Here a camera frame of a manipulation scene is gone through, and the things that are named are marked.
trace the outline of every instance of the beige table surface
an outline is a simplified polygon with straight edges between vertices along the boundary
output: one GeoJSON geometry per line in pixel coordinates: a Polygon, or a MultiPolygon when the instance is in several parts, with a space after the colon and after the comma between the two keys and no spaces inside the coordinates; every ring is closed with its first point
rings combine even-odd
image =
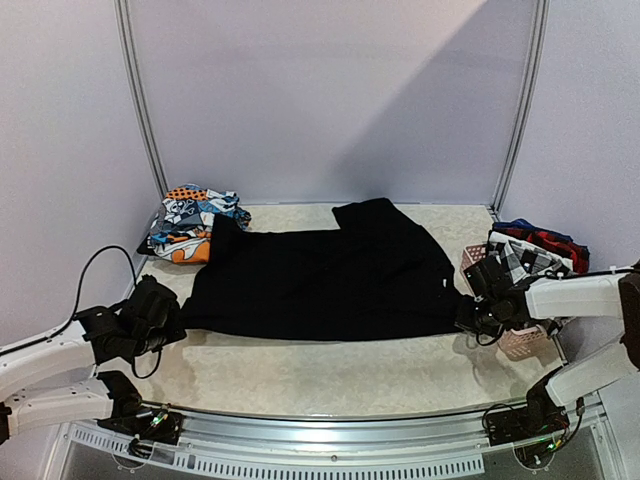
{"type": "MultiPolygon", "coordinates": [[[[246,207],[253,231],[337,228],[331,205],[246,207]]],[[[466,245],[482,243],[491,217],[480,206],[399,205],[442,245],[456,268],[466,245]]],[[[200,266],[147,261],[154,275],[183,302],[200,266]]],[[[457,273],[456,286],[468,288],[457,273]]],[[[154,355],[138,359],[149,372],[154,355]]],[[[190,331],[165,348],[160,369],[138,380],[119,367],[146,400],[199,410],[281,417],[389,417],[472,409],[524,396],[545,373],[561,365],[552,341],[536,357],[511,361],[493,345],[467,334],[381,342],[313,343],[234,337],[190,331]]]]}

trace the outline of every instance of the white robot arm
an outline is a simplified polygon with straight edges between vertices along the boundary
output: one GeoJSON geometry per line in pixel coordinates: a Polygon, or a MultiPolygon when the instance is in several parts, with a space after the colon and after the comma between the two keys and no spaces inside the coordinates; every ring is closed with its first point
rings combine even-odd
{"type": "Polygon", "coordinates": [[[622,319],[624,334],[589,357],[541,379],[527,393],[527,407],[488,415],[490,440],[531,437],[550,424],[568,424],[566,407],[584,395],[640,368],[640,267],[569,277],[528,277],[512,284],[489,257],[465,270],[476,295],[458,314],[461,328],[497,338],[506,329],[522,329],[567,317],[622,319]]]}
{"type": "Polygon", "coordinates": [[[0,348],[0,444],[30,428],[81,419],[100,419],[101,426],[132,435],[145,431],[146,439],[177,441],[180,414],[143,407],[122,372],[95,376],[95,367],[116,357],[133,366],[136,357],[185,338],[178,313],[176,295],[145,276],[124,302],[79,312],[44,335],[0,348]],[[81,382],[37,388],[42,380],[81,368],[91,370],[81,382]],[[158,414],[172,421],[156,421],[149,429],[150,417],[158,414]]]}

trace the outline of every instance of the pink basket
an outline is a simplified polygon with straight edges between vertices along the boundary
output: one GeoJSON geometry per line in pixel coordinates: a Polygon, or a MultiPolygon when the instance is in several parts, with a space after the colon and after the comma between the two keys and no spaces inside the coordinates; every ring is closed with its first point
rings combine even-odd
{"type": "Polygon", "coordinates": [[[498,346],[509,360],[523,360],[535,356],[547,342],[547,333],[542,327],[509,330],[504,332],[498,346]]]}
{"type": "Polygon", "coordinates": [[[487,247],[484,244],[470,245],[462,251],[462,263],[460,272],[464,276],[464,271],[476,262],[482,260],[487,254],[487,247]]]}

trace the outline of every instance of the folded clothes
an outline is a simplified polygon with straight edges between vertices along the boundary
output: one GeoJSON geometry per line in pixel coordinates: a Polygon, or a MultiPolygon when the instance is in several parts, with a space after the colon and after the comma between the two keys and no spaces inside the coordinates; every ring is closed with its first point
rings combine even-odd
{"type": "Polygon", "coordinates": [[[534,232],[547,232],[552,233],[556,237],[563,238],[568,242],[573,242],[573,238],[569,235],[565,235],[564,233],[554,232],[553,230],[548,230],[545,228],[536,227],[535,225],[530,224],[524,218],[517,218],[512,222],[495,222],[493,224],[493,230],[502,231],[507,228],[521,228],[523,230],[533,230],[534,232]]]}
{"type": "Polygon", "coordinates": [[[570,258],[573,261],[573,271],[576,273],[587,273],[589,270],[589,249],[567,240],[571,237],[549,230],[504,227],[499,223],[494,224],[493,231],[525,240],[561,257],[570,258]]]}
{"type": "Polygon", "coordinates": [[[434,238],[387,199],[333,209],[337,230],[250,233],[219,217],[186,328],[288,340],[459,331],[462,295],[434,238]]]}
{"type": "Polygon", "coordinates": [[[573,271],[571,259],[500,232],[491,232],[489,235],[487,255],[498,256],[503,270],[513,283],[530,275],[545,275],[548,272],[567,274],[573,271]]]}
{"type": "Polygon", "coordinates": [[[206,263],[216,215],[232,218],[242,229],[249,225],[251,215],[239,201],[235,192],[218,193],[194,184],[174,188],[162,200],[138,253],[174,263],[206,263]]]}

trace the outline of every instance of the lavender wall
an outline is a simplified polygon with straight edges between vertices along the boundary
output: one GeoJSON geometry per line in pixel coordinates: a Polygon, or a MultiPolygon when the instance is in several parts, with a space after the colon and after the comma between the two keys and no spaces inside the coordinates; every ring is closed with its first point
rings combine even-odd
{"type": "MultiPolygon", "coordinates": [[[[131,103],[113,2],[3,2],[0,22],[5,344],[65,321],[87,258],[108,243],[133,251],[158,194],[131,103]]],[[[126,265],[115,253],[96,261],[82,305],[119,300],[130,283],[126,265]]],[[[50,432],[3,445],[0,477],[41,478],[50,432]]]]}
{"type": "Polygon", "coordinates": [[[132,2],[169,183],[250,203],[490,203],[535,3],[132,2]]]}
{"type": "MultiPolygon", "coordinates": [[[[501,217],[570,232],[593,268],[640,258],[640,3],[551,2],[540,75],[501,217]]],[[[569,325],[581,358],[622,331],[612,319],[569,325]]],[[[640,472],[640,381],[601,392],[628,478],[640,472]]]]}

